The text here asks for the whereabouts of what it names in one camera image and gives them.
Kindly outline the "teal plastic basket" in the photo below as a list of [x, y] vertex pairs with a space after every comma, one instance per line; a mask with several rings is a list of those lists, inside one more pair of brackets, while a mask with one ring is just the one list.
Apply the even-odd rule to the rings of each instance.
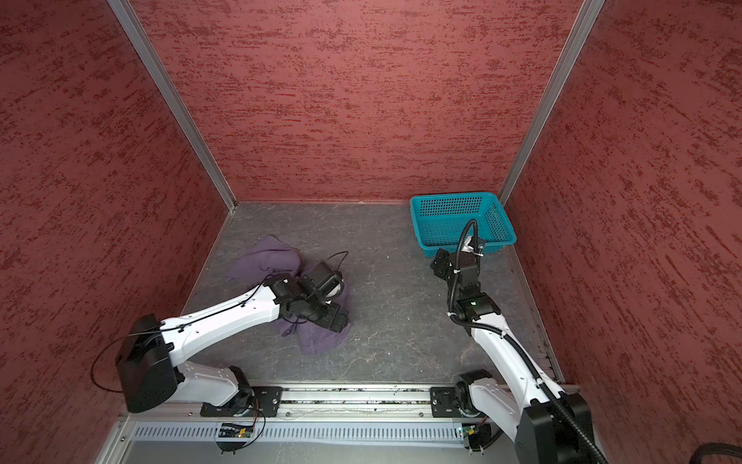
[[476, 220], [483, 252], [494, 253], [517, 242], [515, 230], [494, 193], [418, 195], [410, 199], [417, 243], [426, 257], [439, 249], [454, 252], [461, 232]]

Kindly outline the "right small circuit board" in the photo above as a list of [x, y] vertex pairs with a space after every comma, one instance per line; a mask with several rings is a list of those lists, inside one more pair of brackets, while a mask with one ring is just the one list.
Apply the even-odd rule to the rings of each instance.
[[460, 431], [464, 447], [468, 449], [480, 449], [493, 436], [492, 427], [489, 423], [485, 423], [484, 425], [463, 425]]

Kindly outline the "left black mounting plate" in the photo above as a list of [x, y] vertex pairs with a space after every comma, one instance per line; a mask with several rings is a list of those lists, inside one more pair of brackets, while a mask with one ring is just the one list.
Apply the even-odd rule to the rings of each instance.
[[222, 406], [203, 403], [200, 416], [204, 418], [274, 418], [280, 406], [284, 388], [254, 387], [239, 391]]

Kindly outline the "purple trousers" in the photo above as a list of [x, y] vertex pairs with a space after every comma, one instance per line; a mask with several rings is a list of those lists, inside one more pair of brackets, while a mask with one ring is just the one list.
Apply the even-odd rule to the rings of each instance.
[[[258, 241], [241, 256], [226, 273], [230, 280], [237, 280], [247, 288], [257, 286], [268, 275], [287, 273], [301, 276], [309, 272], [309, 266], [301, 262], [300, 252], [268, 235]], [[280, 318], [272, 322], [274, 330], [283, 338], [297, 338], [303, 355], [326, 354], [338, 348], [347, 338], [351, 323], [341, 333], [320, 328], [315, 324], [301, 323], [297, 318]]]

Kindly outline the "aluminium corner post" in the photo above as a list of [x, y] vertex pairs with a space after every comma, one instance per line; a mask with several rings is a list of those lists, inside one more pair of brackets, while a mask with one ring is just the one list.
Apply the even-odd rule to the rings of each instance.
[[168, 75], [164, 63], [158, 56], [144, 26], [137, 17], [133, 5], [126, 0], [108, 0], [117, 21], [133, 45], [146, 71], [156, 84], [171, 114], [175, 117], [189, 145], [206, 171], [212, 185], [216, 188], [229, 214], [233, 214], [239, 201], [224, 177], [212, 151], [201, 135], [187, 105], [180, 96], [174, 82]]
[[533, 153], [533, 149], [544, 130], [549, 117], [554, 110], [562, 90], [568, 81], [571, 72], [591, 34], [603, 7], [604, 0], [585, 0], [578, 11], [578, 15], [571, 27], [566, 41], [558, 56], [558, 61], [551, 73], [539, 104], [533, 114], [522, 140], [521, 146], [510, 166], [510, 170], [504, 179], [504, 183], [498, 193], [502, 205], [506, 205], [517, 183], [523, 174], [526, 165]]

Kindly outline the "left aluminium corner post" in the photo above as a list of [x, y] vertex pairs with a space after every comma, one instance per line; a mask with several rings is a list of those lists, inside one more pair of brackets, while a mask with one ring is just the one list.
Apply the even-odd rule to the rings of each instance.
[[156, 84], [171, 114], [175, 117], [189, 145], [206, 171], [212, 185], [216, 188], [229, 214], [233, 214], [239, 201], [224, 177], [212, 151], [201, 135], [187, 105], [180, 96], [174, 82], [168, 75], [164, 63], [158, 56], [144, 26], [137, 17], [133, 5], [126, 0], [108, 0], [117, 21], [133, 45], [146, 71]]

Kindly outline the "left small circuit board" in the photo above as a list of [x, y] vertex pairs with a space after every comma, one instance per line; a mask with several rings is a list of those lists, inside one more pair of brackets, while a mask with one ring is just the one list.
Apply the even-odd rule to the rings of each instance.
[[250, 439], [255, 431], [254, 425], [239, 425], [238, 423], [222, 423], [218, 437], [221, 439]]

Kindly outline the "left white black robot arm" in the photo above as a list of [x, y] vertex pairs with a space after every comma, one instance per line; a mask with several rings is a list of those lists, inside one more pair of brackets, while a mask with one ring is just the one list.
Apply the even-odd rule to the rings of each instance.
[[185, 316], [140, 317], [116, 357], [127, 410], [138, 414], [166, 403], [199, 403], [206, 417], [253, 413], [255, 394], [239, 367], [208, 367], [193, 363], [193, 357], [235, 334], [282, 318], [340, 333], [349, 325], [348, 311], [334, 300], [344, 287], [341, 274], [334, 271], [319, 278], [283, 274]]

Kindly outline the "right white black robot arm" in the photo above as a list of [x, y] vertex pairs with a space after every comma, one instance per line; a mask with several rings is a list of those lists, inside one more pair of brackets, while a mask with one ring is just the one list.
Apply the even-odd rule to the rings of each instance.
[[587, 402], [537, 365], [482, 291], [480, 256], [439, 249], [431, 269], [448, 285], [448, 318], [484, 350], [508, 386], [504, 390], [482, 370], [462, 375], [461, 412], [488, 417], [513, 442], [521, 463], [605, 463]]

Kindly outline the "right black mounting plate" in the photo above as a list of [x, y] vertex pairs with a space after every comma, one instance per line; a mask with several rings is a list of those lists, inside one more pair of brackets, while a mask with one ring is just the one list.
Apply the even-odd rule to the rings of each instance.
[[433, 418], [458, 419], [463, 417], [455, 387], [432, 387], [429, 392]]

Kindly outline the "small circuit board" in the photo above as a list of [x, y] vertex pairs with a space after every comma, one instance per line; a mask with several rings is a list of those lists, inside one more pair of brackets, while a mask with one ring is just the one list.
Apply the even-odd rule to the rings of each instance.
[[239, 425], [238, 423], [222, 423], [218, 437], [221, 439], [250, 439], [255, 431], [254, 425]]
[[489, 423], [485, 423], [484, 425], [463, 425], [460, 431], [464, 447], [468, 449], [480, 449], [493, 436], [492, 427]]

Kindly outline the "right aluminium corner post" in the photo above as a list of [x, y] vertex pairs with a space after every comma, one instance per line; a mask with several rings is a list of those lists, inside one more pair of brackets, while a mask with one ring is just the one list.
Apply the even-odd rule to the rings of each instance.
[[533, 114], [522, 140], [521, 146], [510, 166], [510, 170], [504, 179], [504, 183], [498, 193], [502, 205], [506, 205], [517, 183], [523, 174], [526, 165], [533, 153], [533, 149], [544, 130], [549, 117], [554, 110], [562, 90], [568, 81], [571, 72], [591, 34], [603, 7], [604, 0], [585, 0], [578, 11], [578, 15], [571, 27], [566, 41], [558, 56], [558, 61], [551, 73], [539, 104]]

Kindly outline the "black mounting plate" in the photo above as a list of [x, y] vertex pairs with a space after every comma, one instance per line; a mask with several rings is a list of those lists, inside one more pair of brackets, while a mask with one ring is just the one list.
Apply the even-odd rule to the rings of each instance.
[[433, 418], [458, 419], [463, 417], [455, 387], [432, 387], [429, 392]]
[[284, 388], [254, 387], [239, 391], [222, 406], [203, 403], [200, 416], [204, 418], [274, 418], [280, 406]]

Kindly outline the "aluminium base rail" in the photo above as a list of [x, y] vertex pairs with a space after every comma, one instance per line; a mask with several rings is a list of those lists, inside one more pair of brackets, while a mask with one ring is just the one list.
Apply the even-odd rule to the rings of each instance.
[[[273, 384], [254, 387], [284, 388], [277, 415], [272, 421], [434, 421], [430, 389], [452, 387], [425, 384]], [[139, 421], [208, 421], [247, 420], [255, 418], [204, 418], [200, 416], [203, 402], [165, 402], [142, 412], [120, 414], [122, 419]], [[464, 413], [465, 418], [481, 418], [481, 414]]]

